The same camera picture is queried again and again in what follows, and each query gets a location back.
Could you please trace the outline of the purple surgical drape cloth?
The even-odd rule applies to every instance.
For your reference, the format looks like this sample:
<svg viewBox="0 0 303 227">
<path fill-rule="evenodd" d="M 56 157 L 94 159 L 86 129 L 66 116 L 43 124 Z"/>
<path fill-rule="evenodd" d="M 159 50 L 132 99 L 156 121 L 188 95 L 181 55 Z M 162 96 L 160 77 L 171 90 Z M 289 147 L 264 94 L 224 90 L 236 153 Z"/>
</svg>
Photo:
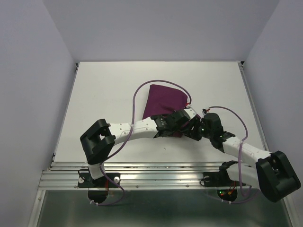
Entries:
<svg viewBox="0 0 303 227">
<path fill-rule="evenodd" d="M 151 119 L 153 115 L 171 114 L 189 107 L 187 95 L 178 89 L 162 85 L 150 85 L 147 103 L 143 113 L 143 121 L 151 126 L 150 138 L 157 134 L 156 123 Z"/>
</svg>

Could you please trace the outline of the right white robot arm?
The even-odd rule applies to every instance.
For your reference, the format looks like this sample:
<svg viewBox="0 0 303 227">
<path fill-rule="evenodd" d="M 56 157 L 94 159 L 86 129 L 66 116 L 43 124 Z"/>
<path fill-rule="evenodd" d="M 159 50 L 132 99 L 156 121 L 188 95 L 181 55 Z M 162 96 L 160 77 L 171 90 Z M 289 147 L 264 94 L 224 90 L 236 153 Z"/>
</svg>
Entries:
<svg viewBox="0 0 303 227">
<path fill-rule="evenodd" d="M 224 154 L 236 157 L 236 161 L 223 162 L 217 172 L 204 172 L 202 185 L 225 187 L 232 183 L 252 186 L 271 202 L 277 202 L 301 188 L 301 182 L 285 153 L 269 152 L 243 142 L 223 129 L 219 115 L 208 113 L 203 117 L 189 112 L 184 135 L 201 140 Z"/>
</svg>

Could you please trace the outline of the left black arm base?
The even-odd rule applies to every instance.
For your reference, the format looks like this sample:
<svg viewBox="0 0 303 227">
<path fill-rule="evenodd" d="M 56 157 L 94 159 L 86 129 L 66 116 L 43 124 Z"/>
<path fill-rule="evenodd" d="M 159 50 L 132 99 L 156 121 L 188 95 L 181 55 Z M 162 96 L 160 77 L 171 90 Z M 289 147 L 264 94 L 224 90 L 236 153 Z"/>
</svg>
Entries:
<svg viewBox="0 0 303 227">
<path fill-rule="evenodd" d="M 78 187 L 79 188 L 117 188 L 116 185 L 111 183 L 104 176 L 94 180 L 88 169 L 80 169 L 78 170 Z"/>
</svg>

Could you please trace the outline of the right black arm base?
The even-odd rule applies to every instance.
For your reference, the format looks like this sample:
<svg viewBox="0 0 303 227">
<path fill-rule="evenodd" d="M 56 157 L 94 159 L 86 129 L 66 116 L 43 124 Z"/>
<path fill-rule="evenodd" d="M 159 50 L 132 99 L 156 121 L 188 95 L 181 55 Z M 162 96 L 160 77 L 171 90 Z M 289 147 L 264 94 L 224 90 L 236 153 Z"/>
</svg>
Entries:
<svg viewBox="0 0 303 227">
<path fill-rule="evenodd" d="M 231 166 L 238 169 L 238 162 L 223 162 L 218 172 L 203 172 L 203 178 L 200 180 L 200 184 L 205 187 L 225 187 L 233 186 L 235 182 L 235 185 L 239 186 L 239 180 L 234 181 L 228 176 L 227 169 Z"/>
</svg>

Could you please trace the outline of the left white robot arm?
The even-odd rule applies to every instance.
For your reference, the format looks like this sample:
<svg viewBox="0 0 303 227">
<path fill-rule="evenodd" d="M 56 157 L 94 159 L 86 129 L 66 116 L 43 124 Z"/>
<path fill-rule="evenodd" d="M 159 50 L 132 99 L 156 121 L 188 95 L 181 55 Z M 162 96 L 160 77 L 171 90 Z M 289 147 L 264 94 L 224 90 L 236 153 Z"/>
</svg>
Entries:
<svg viewBox="0 0 303 227">
<path fill-rule="evenodd" d="M 189 122 L 197 117 L 192 108 L 185 108 L 166 116 L 154 115 L 134 123 L 109 124 L 105 119 L 97 120 L 80 137 L 80 142 L 85 153 L 89 181 L 94 186 L 101 186 L 105 182 L 103 163 L 108 159 L 111 149 L 127 141 L 168 137 L 178 132 Z"/>
</svg>

